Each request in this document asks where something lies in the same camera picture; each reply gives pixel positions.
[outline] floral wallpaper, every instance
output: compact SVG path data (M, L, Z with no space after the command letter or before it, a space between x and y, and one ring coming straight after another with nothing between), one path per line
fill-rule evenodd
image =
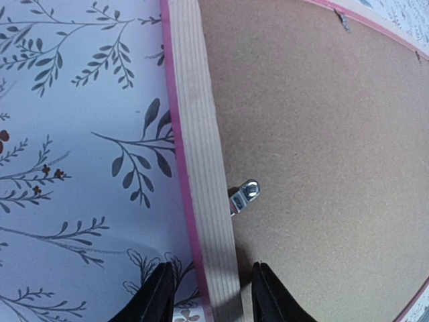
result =
M355 0L429 47L427 0Z
M160 4L2 1L0 321L108 321L160 262L204 321Z
M417 300L395 322L429 322L429 288L426 283Z

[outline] brown berry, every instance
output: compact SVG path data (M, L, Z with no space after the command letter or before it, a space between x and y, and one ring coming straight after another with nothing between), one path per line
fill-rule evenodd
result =
M9 133L7 133L7 131L4 129L3 131L0 131L0 140L3 142L7 142L9 141Z

